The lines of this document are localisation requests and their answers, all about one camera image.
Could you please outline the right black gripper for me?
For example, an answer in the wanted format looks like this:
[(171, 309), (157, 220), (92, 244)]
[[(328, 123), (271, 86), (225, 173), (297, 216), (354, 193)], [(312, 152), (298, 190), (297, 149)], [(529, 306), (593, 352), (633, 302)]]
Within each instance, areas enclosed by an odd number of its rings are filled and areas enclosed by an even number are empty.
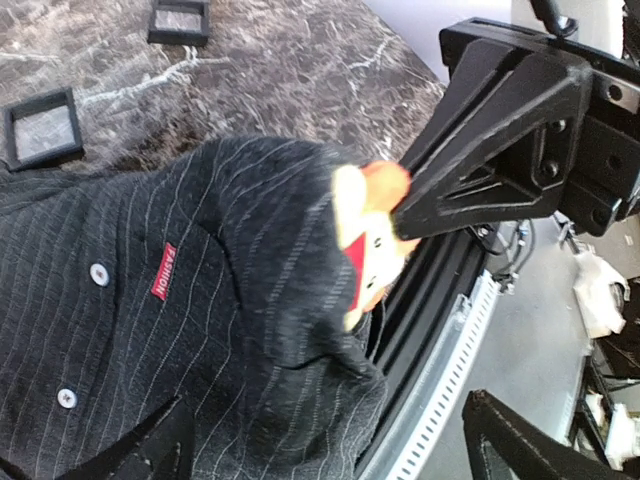
[(392, 215), (401, 239), (552, 213), (565, 184), (564, 121), (575, 127), (588, 104), (559, 210), (598, 237), (639, 211), (637, 66), (479, 18), (443, 29), (440, 46), (450, 83), (400, 162), (411, 174)]

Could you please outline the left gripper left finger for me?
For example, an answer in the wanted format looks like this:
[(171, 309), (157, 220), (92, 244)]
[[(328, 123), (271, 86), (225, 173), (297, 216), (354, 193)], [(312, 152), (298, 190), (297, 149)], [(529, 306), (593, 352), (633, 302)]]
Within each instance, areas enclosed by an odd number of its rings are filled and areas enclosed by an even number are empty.
[(189, 479), (194, 420), (183, 400), (167, 401), (133, 430), (62, 477), (73, 479)]

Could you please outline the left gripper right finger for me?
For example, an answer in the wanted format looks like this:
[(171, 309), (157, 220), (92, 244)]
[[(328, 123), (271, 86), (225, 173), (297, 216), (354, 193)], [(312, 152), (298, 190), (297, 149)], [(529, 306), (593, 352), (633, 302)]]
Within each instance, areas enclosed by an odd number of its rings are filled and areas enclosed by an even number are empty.
[(486, 390), (470, 392), (464, 435), (474, 479), (625, 479), (544, 434)]

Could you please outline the flower brooch green orange yellow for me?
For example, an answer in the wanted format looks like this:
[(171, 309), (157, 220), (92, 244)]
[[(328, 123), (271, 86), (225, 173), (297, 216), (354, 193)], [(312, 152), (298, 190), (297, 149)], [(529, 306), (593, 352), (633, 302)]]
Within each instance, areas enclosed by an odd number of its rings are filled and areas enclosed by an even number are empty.
[(348, 164), (333, 172), (337, 243), (356, 272), (354, 297), (344, 316), (347, 331), (380, 302), (419, 243), (400, 239), (391, 218), (410, 184), (406, 169), (389, 161)]

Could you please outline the black pinstriped shirt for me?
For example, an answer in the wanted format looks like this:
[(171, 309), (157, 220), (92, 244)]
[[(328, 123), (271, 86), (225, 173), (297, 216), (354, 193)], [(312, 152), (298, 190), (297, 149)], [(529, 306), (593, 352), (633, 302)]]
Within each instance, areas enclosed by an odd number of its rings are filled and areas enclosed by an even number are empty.
[(351, 479), (387, 385), (346, 330), (342, 149), (212, 140), (152, 172), (1, 175), (1, 475), (53, 479), (174, 401), (196, 479)]

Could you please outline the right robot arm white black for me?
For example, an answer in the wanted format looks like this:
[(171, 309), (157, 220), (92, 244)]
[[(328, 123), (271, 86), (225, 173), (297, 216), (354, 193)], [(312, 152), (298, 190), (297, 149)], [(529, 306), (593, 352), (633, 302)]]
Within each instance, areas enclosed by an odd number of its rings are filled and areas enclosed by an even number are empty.
[(535, 1), (529, 21), (443, 29), (447, 89), (402, 165), (398, 235), (429, 237), (554, 212), (594, 236), (639, 208), (635, 1)]

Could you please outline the small black display box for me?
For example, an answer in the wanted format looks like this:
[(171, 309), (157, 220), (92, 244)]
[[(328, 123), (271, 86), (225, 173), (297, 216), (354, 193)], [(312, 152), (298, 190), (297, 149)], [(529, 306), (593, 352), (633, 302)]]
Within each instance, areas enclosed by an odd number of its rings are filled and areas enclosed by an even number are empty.
[(204, 47), (209, 36), (208, 3), (187, 0), (153, 2), (147, 30), (149, 44)]

